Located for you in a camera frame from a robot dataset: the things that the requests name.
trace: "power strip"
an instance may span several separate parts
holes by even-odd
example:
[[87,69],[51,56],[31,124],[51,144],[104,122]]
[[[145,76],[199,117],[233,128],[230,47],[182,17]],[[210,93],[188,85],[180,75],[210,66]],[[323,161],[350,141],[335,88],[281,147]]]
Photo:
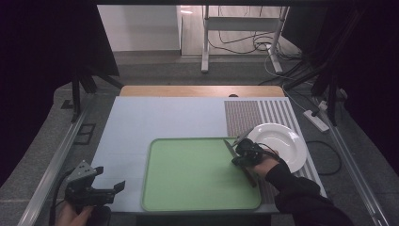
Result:
[[313,123],[313,125],[315,125],[317,127],[317,129],[320,130],[320,132],[325,133],[326,131],[329,130],[329,127],[319,119],[319,117],[317,116],[312,116],[311,115],[311,110],[307,110],[303,113],[303,115],[308,118],[308,120],[311,121],[311,123]]

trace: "wall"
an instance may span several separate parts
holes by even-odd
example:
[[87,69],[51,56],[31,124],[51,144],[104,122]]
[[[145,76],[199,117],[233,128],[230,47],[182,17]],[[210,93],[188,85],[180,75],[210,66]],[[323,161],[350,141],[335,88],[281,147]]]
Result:
[[98,6],[112,51],[180,50],[180,6]]

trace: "table leg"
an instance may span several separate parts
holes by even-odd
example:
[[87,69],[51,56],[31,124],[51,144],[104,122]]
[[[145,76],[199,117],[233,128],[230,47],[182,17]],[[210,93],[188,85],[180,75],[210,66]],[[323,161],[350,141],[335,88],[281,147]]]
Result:
[[208,22],[209,22],[209,6],[205,7],[205,18],[203,18],[203,47],[202,47],[202,62],[200,70],[203,73],[208,72],[209,66],[209,42],[208,42]]
[[273,42],[271,45],[267,45],[270,59],[277,74],[282,74],[282,68],[279,64],[279,60],[277,59],[276,46],[279,42],[279,36],[281,35],[282,27],[284,26],[285,17],[287,16],[287,11],[288,7],[282,8],[281,14],[279,15],[279,22],[277,24],[277,28],[273,37]]

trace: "gray floor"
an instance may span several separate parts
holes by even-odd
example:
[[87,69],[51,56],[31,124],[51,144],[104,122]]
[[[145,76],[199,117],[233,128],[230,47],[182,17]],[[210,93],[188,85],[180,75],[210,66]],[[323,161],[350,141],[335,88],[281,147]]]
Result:
[[[116,77],[125,85],[258,85],[264,80],[274,78],[264,68],[264,58],[257,57],[211,57],[210,71],[200,72],[199,58],[179,57],[178,53],[115,53],[120,69],[120,77]],[[294,67],[293,61],[282,61],[284,70]],[[268,71],[271,65],[266,63]],[[62,170],[75,167],[82,159],[90,162],[101,138],[107,116],[119,90],[95,77],[99,91],[94,95],[92,111],[85,118],[84,124],[96,123],[96,129],[88,145],[72,145],[68,160]],[[306,99],[310,87],[303,84],[290,91],[289,94],[300,105],[292,102],[302,133],[307,141],[324,141],[334,148],[334,142],[329,133],[321,134],[302,113],[314,106]],[[71,85],[59,88],[55,93],[54,106],[47,121],[42,126],[36,139],[20,162],[17,170],[0,189],[1,225],[16,225],[20,220],[32,194],[40,182],[57,146],[70,127],[72,110],[61,109],[65,100],[72,97]],[[387,164],[384,157],[354,123],[349,114],[338,103],[338,128],[346,141],[352,156],[356,159],[361,172],[375,193],[391,225],[399,225],[399,178]],[[75,141],[85,139],[77,137]],[[320,172],[329,172],[338,167],[336,155],[325,145],[310,143],[309,149],[316,168]],[[356,225],[375,225],[358,189],[347,172],[346,166],[336,174],[321,176],[328,196],[342,208]],[[49,202],[44,204],[36,225],[47,225]],[[135,225],[137,216],[115,213],[111,225]],[[273,216],[273,225],[293,225],[290,216]]]

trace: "green mat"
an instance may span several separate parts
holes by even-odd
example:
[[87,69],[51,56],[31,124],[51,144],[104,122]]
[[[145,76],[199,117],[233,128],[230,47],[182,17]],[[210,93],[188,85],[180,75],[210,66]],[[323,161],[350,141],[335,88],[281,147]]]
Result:
[[259,187],[231,163],[223,139],[161,138],[152,142],[143,189],[147,211],[254,209]]

